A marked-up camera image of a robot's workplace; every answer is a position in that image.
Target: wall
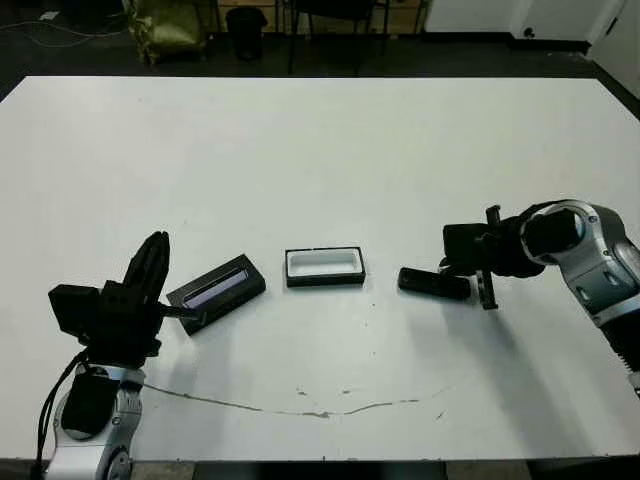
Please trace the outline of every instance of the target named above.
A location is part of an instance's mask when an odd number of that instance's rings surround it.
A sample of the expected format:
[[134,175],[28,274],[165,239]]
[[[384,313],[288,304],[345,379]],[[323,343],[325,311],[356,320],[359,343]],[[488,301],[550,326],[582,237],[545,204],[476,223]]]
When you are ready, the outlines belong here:
[[512,24],[515,37],[532,28],[537,39],[587,40],[610,0],[534,0],[521,22]]
[[537,39],[588,40],[608,25],[620,0],[431,0],[429,32],[511,32]]
[[589,52],[591,58],[640,99],[640,2],[627,0],[618,22]]
[[432,0],[428,32],[507,32],[520,0]]

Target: black cable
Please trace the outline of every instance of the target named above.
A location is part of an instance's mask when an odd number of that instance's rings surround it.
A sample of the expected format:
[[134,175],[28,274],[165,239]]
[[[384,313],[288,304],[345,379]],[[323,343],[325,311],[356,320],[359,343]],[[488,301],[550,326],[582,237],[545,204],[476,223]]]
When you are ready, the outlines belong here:
[[62,382],[66,380],[66,378],[71,375],[75,366],[81,362],[86,361],[87,359],[87,349],[85,348],[83,351],[78,353],[73,360],[67,365],[67,367],[58,378],[58,381],[55,383],[49,395],[47,395],[46,400],[42,404],[42,410],[40,410],[40,418],[38,419],[38,440],[37,440],[37,452],[36,452],[36,460],[31,467],[31,480],[41,480],[43,478],[42,475],[42,451],[44,449],[44,443],[47,439],[47,430],[49,428],[49,420],[51,419],[51,412],[53,411],[53,403],[56,398],[56,393],[62,385]]

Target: black remote control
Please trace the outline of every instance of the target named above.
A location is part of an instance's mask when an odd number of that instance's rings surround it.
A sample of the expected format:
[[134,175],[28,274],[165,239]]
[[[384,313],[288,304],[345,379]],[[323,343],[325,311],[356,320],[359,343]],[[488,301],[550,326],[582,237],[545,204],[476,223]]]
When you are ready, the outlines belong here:
[[471,284],[466,278],[407,267],[400,269],[398,287],[455,300],[465,300],[471,295]]

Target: trash can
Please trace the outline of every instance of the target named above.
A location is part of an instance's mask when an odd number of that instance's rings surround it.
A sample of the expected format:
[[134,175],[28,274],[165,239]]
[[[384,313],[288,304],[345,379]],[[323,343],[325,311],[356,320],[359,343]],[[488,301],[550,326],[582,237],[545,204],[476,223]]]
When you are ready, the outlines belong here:
[[227,31],[239,59],[262,56],[262,28],[266,25],[267,19],[256,7],[238,7],[227,13]]

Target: green bag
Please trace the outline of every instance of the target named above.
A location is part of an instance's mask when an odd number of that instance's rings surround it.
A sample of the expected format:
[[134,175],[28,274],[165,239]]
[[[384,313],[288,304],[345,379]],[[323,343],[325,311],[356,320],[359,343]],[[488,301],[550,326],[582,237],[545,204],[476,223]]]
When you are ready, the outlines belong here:
[[127,16],[142,61],[154,64],[176,53],[204,50],[198,10],[188,0],[130,0]]

